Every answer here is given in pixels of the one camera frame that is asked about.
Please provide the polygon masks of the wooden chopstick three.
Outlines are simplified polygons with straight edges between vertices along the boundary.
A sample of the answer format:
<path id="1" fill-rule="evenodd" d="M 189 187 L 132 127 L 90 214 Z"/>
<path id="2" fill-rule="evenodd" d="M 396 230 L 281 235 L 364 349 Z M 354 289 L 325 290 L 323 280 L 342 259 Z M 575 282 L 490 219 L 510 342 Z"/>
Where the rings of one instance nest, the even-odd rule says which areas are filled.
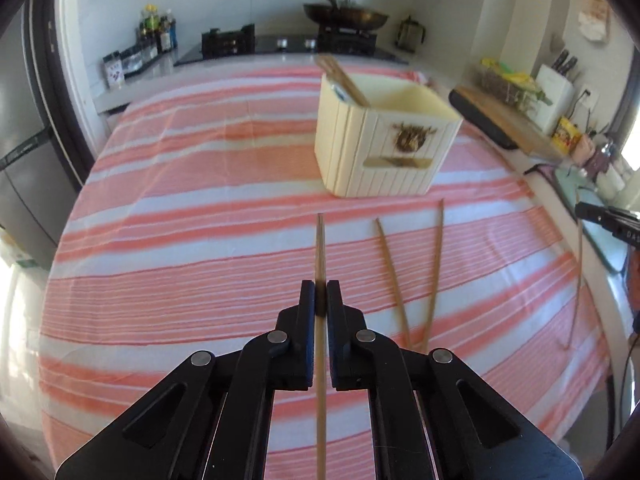
<path id="1" fill-rule="evenodd" d="M 563 356 L 568 356 L 572 352 L 573 339 L 576 330 L 578 310 L 580 306 L 580 294 L 582 293 L 582 276 L 584 275 L 584 222 L 577 221 L 577 254 L 575 255 L 576 275 L 573 287 L 573 296 L 564 304 L 561 311 L 563 318 L 562 332 L 559 336 L 559 348 Z"/>

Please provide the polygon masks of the wooden chopstick four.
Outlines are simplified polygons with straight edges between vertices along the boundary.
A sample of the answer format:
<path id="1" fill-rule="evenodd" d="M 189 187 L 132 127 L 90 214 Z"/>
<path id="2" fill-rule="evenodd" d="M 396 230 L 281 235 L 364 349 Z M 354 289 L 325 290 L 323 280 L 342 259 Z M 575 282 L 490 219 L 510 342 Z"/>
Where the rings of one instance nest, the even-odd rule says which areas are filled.
<path id="1" fill-rule="evenodd" d="M 323 214 L 317 216 L 314 260 L 314 374 L 317 393 L 317 478 L 326 478 L 326 232 Z"/>

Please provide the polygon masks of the wooden chopstick two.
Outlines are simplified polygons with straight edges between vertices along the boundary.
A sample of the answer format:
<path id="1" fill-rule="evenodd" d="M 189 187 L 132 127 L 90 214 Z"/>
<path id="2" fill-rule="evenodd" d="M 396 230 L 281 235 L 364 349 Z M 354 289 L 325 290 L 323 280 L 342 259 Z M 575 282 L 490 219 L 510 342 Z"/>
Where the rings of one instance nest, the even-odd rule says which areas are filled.
<path id="1" fill-rule="evenodd" d="M 439 288 L 440 263 L 442 262 L 442 239 L 444 238 L 445 223 L 445 200 L 442 199 L 438 203 L 437 231 L 435 236 L 434 260 L 432 269 L 432 292 L 430 301 L 426 309 L 426 319 L 424 325 L 424 333 L 421 342 L 421 351 L 428 353 L 428 344 L 430 343 L 431 331 L 433 327 L 435 309 L 437 304 L 437 294 Z"/>

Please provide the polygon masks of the wooden chopstick one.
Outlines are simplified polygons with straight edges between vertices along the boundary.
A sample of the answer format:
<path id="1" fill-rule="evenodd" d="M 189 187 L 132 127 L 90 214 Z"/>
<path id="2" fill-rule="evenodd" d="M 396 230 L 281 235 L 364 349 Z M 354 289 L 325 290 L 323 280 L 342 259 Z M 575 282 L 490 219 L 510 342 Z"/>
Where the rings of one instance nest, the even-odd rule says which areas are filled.
<path id="1" fill-rule="evenodd" d="M 378 232 L 378 239 L 380 240 L 383 258 L 385 261 L 388 276 L 390 277 L 390 286 L 392 286 L 393 296 L 396 302 L 399 324 L 401 328 L 402 338 L 404 338 L 404 344 L 407 348 L 411 348 L 411 334 L 408 323 L 406 308 L 404 300 L 402 299 L 401 290 L 398 282 L 396 269 L 393 263 L 392 254 L 388 247 L 385 231 L 380 218 L 375 219 L 376 232 Z"/>

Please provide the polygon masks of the large steel spoon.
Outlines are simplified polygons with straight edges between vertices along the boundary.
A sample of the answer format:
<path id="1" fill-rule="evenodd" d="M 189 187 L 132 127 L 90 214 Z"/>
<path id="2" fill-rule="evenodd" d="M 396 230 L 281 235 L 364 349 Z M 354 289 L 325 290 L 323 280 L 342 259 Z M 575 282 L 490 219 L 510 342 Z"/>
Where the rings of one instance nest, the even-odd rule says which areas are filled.
<path id="1" fill-rule="evenodd" d="M 337 99 L 350 105 L 354 104 L 354 100 L 342 86 L 340 86 L 339 84 L 331 84 L 331 88 L 336 94 Z"/>

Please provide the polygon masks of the wooden chopstick five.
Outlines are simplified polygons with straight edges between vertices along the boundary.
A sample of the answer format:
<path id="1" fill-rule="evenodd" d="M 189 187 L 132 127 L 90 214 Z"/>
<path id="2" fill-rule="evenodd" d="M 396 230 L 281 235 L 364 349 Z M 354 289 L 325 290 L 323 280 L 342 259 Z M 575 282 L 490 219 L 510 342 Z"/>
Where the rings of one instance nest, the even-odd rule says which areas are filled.
<path id="1" fill-rule="evenodd" d="M 337 62 L 333 56 L 325 54 L 317 55 L 314 58 L 314 62 L 321 68 L 322 72 L 326 74 L 326 78 L 342 86 L 347 93 L 349 92 L 349 78 L 340 63 Z"/>

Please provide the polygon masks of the white knife block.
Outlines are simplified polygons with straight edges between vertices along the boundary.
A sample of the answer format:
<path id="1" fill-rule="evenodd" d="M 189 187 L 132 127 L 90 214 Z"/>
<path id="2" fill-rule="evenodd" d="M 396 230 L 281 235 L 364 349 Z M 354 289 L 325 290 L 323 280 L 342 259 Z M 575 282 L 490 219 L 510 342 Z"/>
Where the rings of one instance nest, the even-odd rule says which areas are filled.
<path id="1" fill-rule="evenodd" d="M 574 98 L 575 87 L 566 74 L 576 63 L 577 58 L 564 49 L 551 65 L 542 64 L 539 67 L 536 83 L 544 96 L 533 99 L 526 115 L 545 136 L 550 136 L 554 131 Z"/>

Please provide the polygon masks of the pink striped tablecloth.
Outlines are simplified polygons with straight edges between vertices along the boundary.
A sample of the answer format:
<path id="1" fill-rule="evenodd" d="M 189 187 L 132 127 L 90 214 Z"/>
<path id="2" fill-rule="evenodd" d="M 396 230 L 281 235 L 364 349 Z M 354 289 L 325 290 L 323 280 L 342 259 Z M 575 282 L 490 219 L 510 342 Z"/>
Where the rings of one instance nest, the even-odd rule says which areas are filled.
<path id="1" fill-rule="evenodd" d="M 226 354 L 276 324 L 326 272 L 371 330 L 405 347 L 375 219 L 422 342 L 438 203 L 445 200 L 429 345 L 446 347 L 559 439 L 610 370 L 582 284 L 572 352 L 559 348 L 576 263 L 527 183 L 470 125 L 423 196 L 345 200 L 323 186 L 320 73 L 260 70 L 131 104 L 64 229 L 44 300 L 43 432 L 60 464 L 196 350 Z"/>

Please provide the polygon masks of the dark glass kettle jar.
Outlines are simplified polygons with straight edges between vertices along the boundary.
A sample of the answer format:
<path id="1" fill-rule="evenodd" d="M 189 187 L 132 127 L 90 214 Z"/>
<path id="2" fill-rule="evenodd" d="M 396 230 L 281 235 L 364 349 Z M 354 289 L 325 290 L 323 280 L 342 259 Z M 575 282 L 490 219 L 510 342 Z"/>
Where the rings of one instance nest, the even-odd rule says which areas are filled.
<path id="1" fill-rule="evenodd" d="M 400 22 L 395 44 L 399 50 L 416 53 L 424 44 L 425 38 L 425 26 L 408 16 Z"/>

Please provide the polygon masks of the black gas stove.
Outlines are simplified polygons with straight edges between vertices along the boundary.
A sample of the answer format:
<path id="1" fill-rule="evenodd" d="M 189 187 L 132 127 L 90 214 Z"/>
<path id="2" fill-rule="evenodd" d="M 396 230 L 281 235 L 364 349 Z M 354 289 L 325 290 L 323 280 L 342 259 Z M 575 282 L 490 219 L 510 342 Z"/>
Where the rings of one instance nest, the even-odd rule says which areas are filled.
<path id="1" fill-rule="evenodd" d="M 256 35 L 255 26 L 250 24 L 234 32 L 222 32 L 219 29 L 203 32 L 201 42 L 178 58 L 175 66 L 232 56 L 317 53 L 407 64 L 399 56 L 379 48 L 373 32 L 320 27 L 314 35 Z"/>

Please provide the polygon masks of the wok with glass lid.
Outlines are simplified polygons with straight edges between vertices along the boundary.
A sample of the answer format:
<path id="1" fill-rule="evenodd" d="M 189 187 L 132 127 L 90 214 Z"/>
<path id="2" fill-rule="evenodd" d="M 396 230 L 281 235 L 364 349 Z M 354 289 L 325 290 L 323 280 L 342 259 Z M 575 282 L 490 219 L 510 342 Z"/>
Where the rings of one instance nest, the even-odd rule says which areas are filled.
<path id="1" fill-rule="evenodd" d="M 357 6 L 355 0 L 326 0 L 326 3 L 304 3 L 307 18 L 320 28 L 373 32 L 382 28 L 388 15 Z"/>

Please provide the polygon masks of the white spice shaker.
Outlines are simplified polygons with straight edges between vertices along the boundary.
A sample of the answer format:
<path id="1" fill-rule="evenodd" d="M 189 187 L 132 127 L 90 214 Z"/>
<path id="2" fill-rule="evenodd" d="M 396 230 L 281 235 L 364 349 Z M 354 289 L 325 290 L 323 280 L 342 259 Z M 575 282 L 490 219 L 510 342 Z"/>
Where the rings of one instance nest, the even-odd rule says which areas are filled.
<path id="1" fill-rule="evenodd" d="M 114 51 L 103 58 L 103 68 L 107 87 L 119 88 L 125 81 L 122 58 L 118 51 Z"/>

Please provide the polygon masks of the spice jar rack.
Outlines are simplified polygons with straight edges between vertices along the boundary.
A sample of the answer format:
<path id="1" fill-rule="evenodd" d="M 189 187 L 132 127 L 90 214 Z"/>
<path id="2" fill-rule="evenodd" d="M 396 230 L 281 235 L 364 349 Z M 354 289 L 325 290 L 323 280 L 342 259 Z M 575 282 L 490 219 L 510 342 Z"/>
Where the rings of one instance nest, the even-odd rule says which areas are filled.
<path id="1" fill-rule="evenodd" d="M 152 42 L 144 42 L 143 44 L 135 44 L 134 46 L 122 51 L 120 59 L 122 60 L 122 71 L 126 78 L 140 74 L 157 58 L 157 46 Z"/>

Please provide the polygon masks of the sauce bottles group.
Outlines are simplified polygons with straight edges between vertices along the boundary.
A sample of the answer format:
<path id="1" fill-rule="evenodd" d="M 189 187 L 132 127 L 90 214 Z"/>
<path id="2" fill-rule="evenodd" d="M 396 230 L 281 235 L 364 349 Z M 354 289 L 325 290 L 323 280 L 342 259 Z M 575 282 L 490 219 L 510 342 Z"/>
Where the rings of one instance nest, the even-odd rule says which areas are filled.
<path id="1" fill-rule="evenodd" d="M 172 11 L 161 11 L 155 4 L 147 4 L 141 11 L 137 40 L 150 58 L 175 50 L 177 22 Z"/>

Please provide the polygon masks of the hanging wall pouch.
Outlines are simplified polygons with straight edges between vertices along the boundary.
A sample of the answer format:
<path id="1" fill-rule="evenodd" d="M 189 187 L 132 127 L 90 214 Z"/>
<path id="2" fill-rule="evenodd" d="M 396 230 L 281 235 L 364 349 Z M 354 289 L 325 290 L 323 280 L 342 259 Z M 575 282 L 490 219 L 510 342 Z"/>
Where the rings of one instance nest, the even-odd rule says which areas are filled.
<path id="1" fill-rule="evenodd" d="M 608 42 L 611 8 L 606 0 L 585 0 L 578 13 L 578 28 L 582 36 L 596 44 Z"/>

